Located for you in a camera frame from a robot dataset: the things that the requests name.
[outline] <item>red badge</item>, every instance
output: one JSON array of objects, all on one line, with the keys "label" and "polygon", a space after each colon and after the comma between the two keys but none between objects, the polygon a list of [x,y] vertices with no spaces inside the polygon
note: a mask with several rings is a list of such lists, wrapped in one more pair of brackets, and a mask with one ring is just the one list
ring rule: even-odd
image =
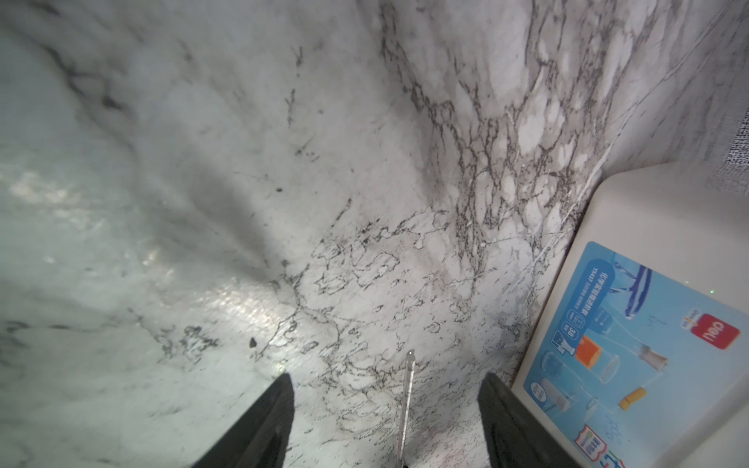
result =
[{"label": "red badge", "polygon": [[722,350],[729,347],[736,337],[741,334],[741,330],[735,326],[731,326],[710,314],[703,314],[697,321],[697,325],[692,327],[691,331],[693,335],[699,336]]}]

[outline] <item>gray marble vein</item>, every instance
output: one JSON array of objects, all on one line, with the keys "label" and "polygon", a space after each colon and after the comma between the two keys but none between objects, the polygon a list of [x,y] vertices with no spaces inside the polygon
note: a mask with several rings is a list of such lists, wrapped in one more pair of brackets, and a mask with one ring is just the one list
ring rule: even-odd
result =
[{"label": "gray marble vein", "polygon": [[721,158],[745,1],[7,1],[0,463],[188,466],[273,380],[287,467],[486,467],[607,174]]}]

